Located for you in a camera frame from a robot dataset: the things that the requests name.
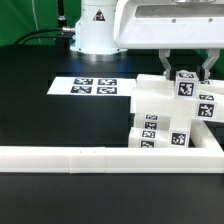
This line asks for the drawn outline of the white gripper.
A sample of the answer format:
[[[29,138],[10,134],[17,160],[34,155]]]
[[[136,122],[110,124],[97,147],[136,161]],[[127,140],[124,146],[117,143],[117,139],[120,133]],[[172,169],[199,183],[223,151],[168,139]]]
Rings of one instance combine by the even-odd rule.
[[[208,49],[200,81],[224,48],[224,0],[119,0],[114,22],[119,48],[160,49],[167,80],[176,79],[169,49]]]

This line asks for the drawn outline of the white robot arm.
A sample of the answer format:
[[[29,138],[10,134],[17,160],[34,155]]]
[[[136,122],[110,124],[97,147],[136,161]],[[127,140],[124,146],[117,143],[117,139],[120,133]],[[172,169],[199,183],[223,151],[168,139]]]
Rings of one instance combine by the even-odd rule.
[[[205,49],[206,80],[224,49],[224,0],[81,0],[71,50],[100,60],[127,49],[157,49],[168,78],[172,49]]]

